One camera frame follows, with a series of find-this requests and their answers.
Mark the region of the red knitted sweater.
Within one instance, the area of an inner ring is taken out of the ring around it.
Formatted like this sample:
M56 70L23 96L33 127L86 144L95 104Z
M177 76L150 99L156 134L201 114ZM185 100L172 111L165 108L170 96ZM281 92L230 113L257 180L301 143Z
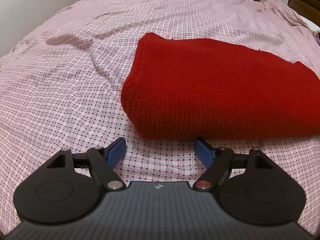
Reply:
M319 78L300 62L206 38L139 41L121 104L148 140L319 134Z

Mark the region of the pink checked bed sheet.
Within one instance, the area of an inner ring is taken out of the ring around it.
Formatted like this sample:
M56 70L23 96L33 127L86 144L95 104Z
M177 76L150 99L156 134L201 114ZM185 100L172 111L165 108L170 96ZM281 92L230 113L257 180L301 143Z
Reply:
M125 182L188 181L204 171L193 141L139 139L120 103L138 40L213 38L301 62L319 73L319 45L279 0L82 0L1 58L1 232L20 220L16 187L62 148L85 152L118 137Z

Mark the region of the purple cloth on bed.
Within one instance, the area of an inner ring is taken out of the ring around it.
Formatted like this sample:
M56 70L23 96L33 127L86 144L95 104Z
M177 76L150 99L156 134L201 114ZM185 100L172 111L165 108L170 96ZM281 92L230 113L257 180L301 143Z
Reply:
M313 36L317 42L317 44L320 46L320 38L319 38L319 34L318 33L313 33Z

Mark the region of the white pillow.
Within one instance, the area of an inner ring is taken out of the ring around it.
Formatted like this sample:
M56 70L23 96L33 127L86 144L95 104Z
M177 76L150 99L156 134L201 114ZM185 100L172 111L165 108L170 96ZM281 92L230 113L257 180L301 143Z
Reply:
M301 19L308 25L308 28L313 32L313 33L320 33L320 27L313 23L312 21L308 20L307 18L300 16Z

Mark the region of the wooden headboard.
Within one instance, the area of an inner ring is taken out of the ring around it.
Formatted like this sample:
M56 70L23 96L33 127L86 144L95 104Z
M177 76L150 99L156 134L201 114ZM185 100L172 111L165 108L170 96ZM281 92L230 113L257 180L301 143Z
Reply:
M307 18L314 24L320 24L319 0L288 0L287 5L299 15Z

